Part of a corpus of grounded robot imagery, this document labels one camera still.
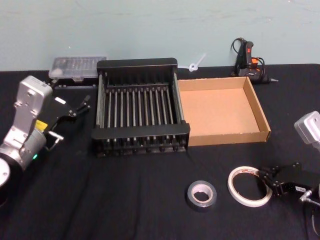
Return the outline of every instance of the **black table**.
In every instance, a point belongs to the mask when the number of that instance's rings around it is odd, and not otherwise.
[[[188,153],[142,154],[95,158],[91,129],[96,89],[59,89],[55,94],[76,107],[92,95],[92,110],[75,124],[65,123],[65,140],[52,152],[42,151],[24,173],[15,199],[0,209],[0,237],[22,239],[306,239],[299,195],[272,197],[250,208],[229,194],[227,178],[239,166],[286,165],[320,173],[320,154],[305,145],[294,129],[304,114],[319,110],[320,65],[269,65],[278,83],[254,86],[271,136],[267,142],[190,147]],[[182,70],[179,79],[228,77],[230,67]],[[18,83],[28,75],[48,79],[47,71],[0,72],[0,139],[14,118]],[[205,180],[217,191],[215,208],[192,210],[188,186]],[[236,188],[246,197],[263,195],[253,176],[239,176]],[[310,239],[317,239],[306,209]],[[320,230],[320,217],[316,217]]]

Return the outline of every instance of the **brown cardboard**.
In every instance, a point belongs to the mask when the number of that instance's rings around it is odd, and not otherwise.
[[[246,77],[179,80],[189,146],[265,142],[271,132]]]

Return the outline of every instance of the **masking tape roll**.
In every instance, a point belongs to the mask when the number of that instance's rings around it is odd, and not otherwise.
[[[252,174],[252,175],[259,177],[258,171],[259,171],[258,169],[251,167],[251,166],[240,166],[240,167],[237,167],[236,169],[234,169],[229,174],[229,178],[228,178],[228,189],[229,189],[229,192],[232,195],[232,197],[236,201],[241,203],[242,205],[245,205],[245,206],[251,207],[251,208],[257,208],[257,207],[261,207],[261,206],[265,205],[272,196],[272,190],[267,185],[265,185],[265,188],[266,188],[265,197],[262,199],[259,199],[259,200],[250,200],[250,199],[247,199],[247,198],[241,196],[236,191],[236,189],[234,187],[233,180],[234,180],[234,177],[237,176],[238,174]]]

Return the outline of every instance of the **zip tie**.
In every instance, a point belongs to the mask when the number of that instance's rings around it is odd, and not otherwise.
[[[190,72],[197,71],[199,64],[202,62],[202,60],[206,57],[206,53],[202,55],[202,57],[199,59],[197,63],[191,63],[189,66],[182,66],[178,65],[179,69],[189,69]]]

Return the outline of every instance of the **light blue wall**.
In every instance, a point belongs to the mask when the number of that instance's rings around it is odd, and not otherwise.
[[[320,0],[0,0],[0,71],[54,57],[175,57],[230,66],[236,37],[266,64],[320,63]]]

